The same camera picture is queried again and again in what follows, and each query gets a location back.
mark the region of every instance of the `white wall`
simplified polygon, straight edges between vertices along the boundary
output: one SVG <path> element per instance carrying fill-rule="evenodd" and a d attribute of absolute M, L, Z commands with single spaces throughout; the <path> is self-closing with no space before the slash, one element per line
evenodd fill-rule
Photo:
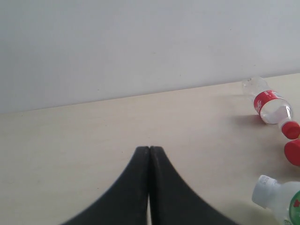
<path fill-rule="evenodd" d="M 300 71 L 299 0 L 2 0 L 0 113 Z"/>

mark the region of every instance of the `clear plastic bottle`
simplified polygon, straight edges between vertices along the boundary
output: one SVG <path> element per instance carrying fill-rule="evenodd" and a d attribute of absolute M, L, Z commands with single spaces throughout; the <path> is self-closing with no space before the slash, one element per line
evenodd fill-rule
<path fill-rule="evenodd" d="M 289 139 L 297 139 L 300 126 L 293 121 L 291 105 L 277 92 L 272 90 L 261 77 L 242 81 L 242 89 L 254 104 L 254 108 L 267 124 L 278 124 L 282 133 Z"/>
<path fill-rule="evenodd" d="M 279 184 L 262 175 L 254 188 L 252 201 L 271 210 L 281 225 L 300 225 L 300 182 Z"/>

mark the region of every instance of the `white bottle cap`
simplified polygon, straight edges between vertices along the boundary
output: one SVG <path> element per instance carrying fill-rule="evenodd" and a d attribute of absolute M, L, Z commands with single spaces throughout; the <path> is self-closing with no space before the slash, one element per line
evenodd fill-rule
<path fill-rule="evenodd" d="M 253 190 L 252 201 L 257 205 L 266 208 L 274 188 L 278 186 L 277 184 L 277 180 L 261 175 Z"/>

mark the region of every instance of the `table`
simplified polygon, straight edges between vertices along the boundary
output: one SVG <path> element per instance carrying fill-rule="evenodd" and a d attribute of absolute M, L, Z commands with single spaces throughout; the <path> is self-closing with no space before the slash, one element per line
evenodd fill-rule
<path fill-rule="evenodd" d="M 300 74 L 267 79 L 300 120 Z M 0 115 L 1 224 L 62 223 L 101 196 L 140 145 L 163 146 L 190 187 L 241 225 L 272 225 L 251 202 L 261 174 L 300 181 L 288 140 L 241 83 Z"/>

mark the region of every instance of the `red bottle cap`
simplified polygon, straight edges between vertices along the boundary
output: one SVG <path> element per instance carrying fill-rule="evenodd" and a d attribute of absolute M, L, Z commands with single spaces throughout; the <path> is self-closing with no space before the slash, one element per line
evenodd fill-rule
<path fill-rule="evenodd" d="M 281 128 L 282 133 L 291 140 L 297 139 L 300 136 L 300 126 L 295 121 L 288 121 Z"/>
<path fill-rule="evenodd" d="M 293 165 L 300 166 L 300 140 L 288 142 L 285 145 L 285 157 Z"/>

